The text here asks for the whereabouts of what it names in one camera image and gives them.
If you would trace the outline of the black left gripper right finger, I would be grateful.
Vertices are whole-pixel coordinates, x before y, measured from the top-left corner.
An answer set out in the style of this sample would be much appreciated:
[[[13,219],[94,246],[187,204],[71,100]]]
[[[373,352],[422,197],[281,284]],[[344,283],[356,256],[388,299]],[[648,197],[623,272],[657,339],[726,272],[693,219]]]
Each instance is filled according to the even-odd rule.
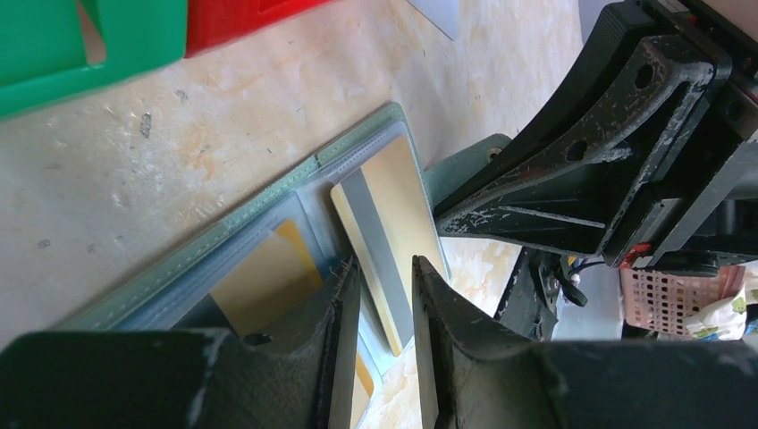
[[[425,428],[754,428],[742,341],[531,341],[412,259]]]

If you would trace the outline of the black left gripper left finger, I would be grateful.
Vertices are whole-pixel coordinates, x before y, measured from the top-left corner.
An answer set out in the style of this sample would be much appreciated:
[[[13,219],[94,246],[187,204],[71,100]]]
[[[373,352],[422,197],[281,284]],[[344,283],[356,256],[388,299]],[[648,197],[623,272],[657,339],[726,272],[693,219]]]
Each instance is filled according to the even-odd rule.
[[[261,333],[34,332],[1,354],[4,428],[346,428],[362,275],[352,257]]]

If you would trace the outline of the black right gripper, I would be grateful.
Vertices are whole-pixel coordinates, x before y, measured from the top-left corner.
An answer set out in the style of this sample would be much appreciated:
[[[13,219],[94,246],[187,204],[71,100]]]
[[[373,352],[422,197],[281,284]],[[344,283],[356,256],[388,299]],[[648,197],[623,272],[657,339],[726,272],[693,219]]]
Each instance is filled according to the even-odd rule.
[[[652,19],[657,32],[650,35]],[[604,6],[545,106],[434,208],[444,236],[713,276],[757,258],[757,4]]]

